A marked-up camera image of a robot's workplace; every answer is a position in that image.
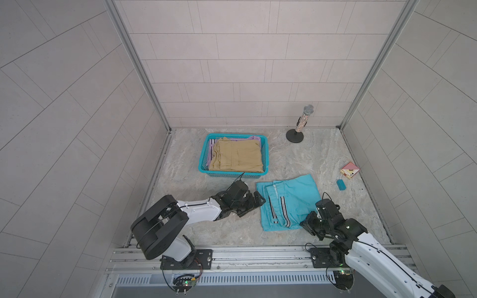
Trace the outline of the green circuit board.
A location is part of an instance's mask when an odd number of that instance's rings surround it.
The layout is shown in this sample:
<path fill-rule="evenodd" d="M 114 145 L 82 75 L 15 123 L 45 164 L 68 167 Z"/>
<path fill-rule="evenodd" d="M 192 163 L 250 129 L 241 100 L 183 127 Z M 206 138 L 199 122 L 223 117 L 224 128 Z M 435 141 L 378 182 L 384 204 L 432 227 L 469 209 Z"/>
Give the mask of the green circuit board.
<path fill-rule="evenodd" d="M 173 289 L 176 295 L 186 295 L 197 284 L 199 276 L 183 274 L 173 279 Z"/>
<path fill-rule="evenodd" d="M 333 271 L 334 286 L 340 291 L 350 292 L 354 285 L 354 273 L 349 270 Z"/>

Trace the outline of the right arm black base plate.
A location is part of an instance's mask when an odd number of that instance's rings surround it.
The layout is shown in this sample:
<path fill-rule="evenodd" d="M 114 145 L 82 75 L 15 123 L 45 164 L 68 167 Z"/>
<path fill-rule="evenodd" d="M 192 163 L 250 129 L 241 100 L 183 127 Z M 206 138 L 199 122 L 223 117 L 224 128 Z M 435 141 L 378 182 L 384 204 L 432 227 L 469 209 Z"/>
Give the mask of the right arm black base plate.
<path fill-rule="evenodd" d="M 314 268 L 338 268 L 346 265 L 345 256 L 336 248 L 308 249 Z"/>

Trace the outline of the right green circuit board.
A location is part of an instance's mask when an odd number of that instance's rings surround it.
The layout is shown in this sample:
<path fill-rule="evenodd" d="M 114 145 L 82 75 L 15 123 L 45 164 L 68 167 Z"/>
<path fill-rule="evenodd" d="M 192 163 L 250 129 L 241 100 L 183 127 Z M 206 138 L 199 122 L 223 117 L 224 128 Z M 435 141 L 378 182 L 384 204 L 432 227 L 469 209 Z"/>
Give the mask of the right green circuit board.
<path fill-rule="evenodd" d="M 334 286 L 340 291 L 350 292 L 354 285 L 354 273 L 349 270 L 333 271 Z"/>

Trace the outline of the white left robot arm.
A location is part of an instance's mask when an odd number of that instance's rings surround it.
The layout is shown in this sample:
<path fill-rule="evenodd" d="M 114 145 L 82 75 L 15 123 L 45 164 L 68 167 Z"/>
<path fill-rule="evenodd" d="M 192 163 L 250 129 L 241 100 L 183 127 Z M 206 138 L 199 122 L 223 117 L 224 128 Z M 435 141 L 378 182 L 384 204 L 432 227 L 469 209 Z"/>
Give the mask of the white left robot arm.
<path fill-rule="evenodd" d="M 221 191 L 202 201 L 177 201 L 166 195 L 145 211 L 130 226 L 137 246 L 147 260 L 166 256 L 181 262 L 194 251 L 187 237 L 181 238 L 184 227 L 199 222 L 214 222 L 235 213 L 243 217 L 266 202 L 259 192 Z"/>

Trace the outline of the small teal block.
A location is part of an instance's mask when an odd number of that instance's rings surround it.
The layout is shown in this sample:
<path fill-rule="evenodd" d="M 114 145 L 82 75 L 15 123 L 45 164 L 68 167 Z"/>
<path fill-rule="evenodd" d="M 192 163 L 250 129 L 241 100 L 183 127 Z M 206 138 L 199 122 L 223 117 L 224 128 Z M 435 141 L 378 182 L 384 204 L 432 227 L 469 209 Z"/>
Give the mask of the small teal block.
<path fill-rule="evenodd" d="M 337 187 L 340 191 L 345 191 L 347 189 L 343 180 L 337 180 L 336 183 L 337 183 Z"/>

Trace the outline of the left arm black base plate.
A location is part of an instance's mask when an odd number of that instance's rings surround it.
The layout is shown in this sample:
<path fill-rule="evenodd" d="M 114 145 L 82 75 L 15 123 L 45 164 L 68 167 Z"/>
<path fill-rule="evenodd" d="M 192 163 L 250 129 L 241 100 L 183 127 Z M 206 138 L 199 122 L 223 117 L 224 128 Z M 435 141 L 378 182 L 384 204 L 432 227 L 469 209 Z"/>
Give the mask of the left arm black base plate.
<path fill-rule="evenodd" d="M 193 250 L 183 261 L 176 261 L 171 257 L 162 257 L 161 258 L 161 270 L 199 270 L 211 269 L 213 250 Z"/>

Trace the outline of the glitter microphone on black stand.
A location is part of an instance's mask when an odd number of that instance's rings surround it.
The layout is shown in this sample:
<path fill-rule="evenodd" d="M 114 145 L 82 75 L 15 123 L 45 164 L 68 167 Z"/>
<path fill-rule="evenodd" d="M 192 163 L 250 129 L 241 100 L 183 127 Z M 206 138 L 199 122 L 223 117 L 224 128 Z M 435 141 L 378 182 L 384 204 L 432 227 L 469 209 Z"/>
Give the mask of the glitter microphone on black stand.
<path fill-rule="evenodd" d="M 306 105 L 303 110 L 302 116 L 298 119 L 296 127 L 294 129 L 288 130 L 286 133 L 286 138 L 289 142 L 298 144 L 304 140 L 303 129 L 308 123 L 309 116 L 314 113 L 313 105 Z"/>

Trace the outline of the teal pants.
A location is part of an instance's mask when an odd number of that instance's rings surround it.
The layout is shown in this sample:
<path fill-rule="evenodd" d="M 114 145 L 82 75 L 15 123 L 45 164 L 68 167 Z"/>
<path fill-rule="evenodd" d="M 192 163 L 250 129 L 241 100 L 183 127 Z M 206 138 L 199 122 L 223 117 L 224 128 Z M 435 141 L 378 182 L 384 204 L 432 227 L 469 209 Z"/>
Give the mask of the teal pants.
<path fill-rule="evenodd" d="M 257 183 L 256 188 L 265 199 L 260 213 L 262 228 L 266 232 L 300 229 L 300 223 L 316 210 L 316 202 L 321 200 L 311 175 Z"/>

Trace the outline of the left green circuit board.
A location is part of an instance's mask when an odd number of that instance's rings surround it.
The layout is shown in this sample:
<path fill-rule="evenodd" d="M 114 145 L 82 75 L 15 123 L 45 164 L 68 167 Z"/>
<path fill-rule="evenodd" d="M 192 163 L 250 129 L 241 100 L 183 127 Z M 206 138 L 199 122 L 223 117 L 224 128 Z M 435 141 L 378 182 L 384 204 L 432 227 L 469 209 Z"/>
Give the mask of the left green circuit board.
<path fill-rule="evenodd" d="M 197 284 L 199 276 L 183 274 L 173 279 L 173 289 L 176 295 L 186 295 Z"/>

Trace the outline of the aluminium mounting rail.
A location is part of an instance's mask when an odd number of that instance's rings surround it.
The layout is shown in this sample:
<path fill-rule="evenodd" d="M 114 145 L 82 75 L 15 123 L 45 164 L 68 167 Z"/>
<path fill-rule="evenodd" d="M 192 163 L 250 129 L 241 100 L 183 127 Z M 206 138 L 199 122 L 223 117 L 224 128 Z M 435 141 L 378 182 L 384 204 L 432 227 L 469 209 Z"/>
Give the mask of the aluminium mounting rail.
<path fill-rule="evenodd" d="M 291 246 L 199 246 L 212 250 L 212 256 L 202 261 L 203 273 L 315 271 L 316 260 L 309 252 L 313 245 Z M 160 258 L 145 259 L 136 248 L 117 248 L 101 270 L 105 274 L 160 273 Z"/>

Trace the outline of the pink and yellow small box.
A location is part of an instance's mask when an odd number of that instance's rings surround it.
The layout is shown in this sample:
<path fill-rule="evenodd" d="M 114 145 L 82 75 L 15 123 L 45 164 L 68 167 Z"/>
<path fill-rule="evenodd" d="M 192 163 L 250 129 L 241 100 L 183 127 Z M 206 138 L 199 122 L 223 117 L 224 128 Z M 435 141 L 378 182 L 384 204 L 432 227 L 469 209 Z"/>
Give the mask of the pink and yellow small box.
<path fill-rule="evenodd" d="M 340 173 L 349 180 L 351 180 L 359 171 L 360 168 L 356 166 L 352 161 L 347 163 L 343 168 L 340 169 Z"/>

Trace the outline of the khaki pants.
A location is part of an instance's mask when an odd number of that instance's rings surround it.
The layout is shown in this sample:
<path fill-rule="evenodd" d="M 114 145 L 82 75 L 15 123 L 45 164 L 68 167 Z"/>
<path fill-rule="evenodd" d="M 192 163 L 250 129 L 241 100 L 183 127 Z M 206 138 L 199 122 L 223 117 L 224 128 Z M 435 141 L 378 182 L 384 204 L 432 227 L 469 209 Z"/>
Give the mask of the khaki pants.
<path fill-rule="evenodd" d="M 257 140 L 217 140 L 213 149 L 210 171 L 263 173 L 261 146 Z"/>

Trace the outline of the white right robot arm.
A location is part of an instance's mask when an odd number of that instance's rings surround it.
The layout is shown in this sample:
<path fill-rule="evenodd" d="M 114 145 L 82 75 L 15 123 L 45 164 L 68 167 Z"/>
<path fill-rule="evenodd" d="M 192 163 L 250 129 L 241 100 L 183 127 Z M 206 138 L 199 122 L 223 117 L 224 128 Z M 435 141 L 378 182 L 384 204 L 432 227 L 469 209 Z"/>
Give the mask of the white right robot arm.
<path fill-rule="evenodd" d="M 319 217 L 313 211 L 300 226 L 320 239 L 332 238 L 332 262 L 354 269 L 388 298 L 455 297 L 445 285 L 435 286 L 409 269 L 355 219 Z"/>

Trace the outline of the teal plastic laundry basket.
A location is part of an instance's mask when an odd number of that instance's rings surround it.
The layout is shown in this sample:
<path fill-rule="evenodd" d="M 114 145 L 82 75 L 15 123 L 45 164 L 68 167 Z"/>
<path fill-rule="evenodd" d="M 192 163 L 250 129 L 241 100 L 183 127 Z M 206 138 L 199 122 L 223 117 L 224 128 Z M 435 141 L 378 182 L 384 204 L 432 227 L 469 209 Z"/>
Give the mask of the teal plastic laundry basket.
<path fill-rule="evenodd" d="M 270 165 L 270 158 L 269 158 L 269 144 L 268 139 L 264 135 L 250 135 L 250 134 L 209 134 L 205 141 L 204 145 L 202 146 L 202 151 L 200 155 L 200 162 L 198 166 L 198 170 L 201 173 L 207 174 L 211 177 L 231 177 L 236 178 L 242 174 L 242 172 L 236 171 L 210 171 L 209 165 L 207 163 L 208 158 L 212 157 L 212 145 L 215 144 L 216 140 L 219 140 L 223 137 L 227 137 L 230 140 L 254 140 L 260 139 L 261 145 L 261 154 L 262 154 L 262 164 L 263 164 L 263 173 L 253 173 L 253 172 L 245 172 L 242 178 L 250 178 L 250 179 L 258 179 L 265 176 L 269 171 Z"/>

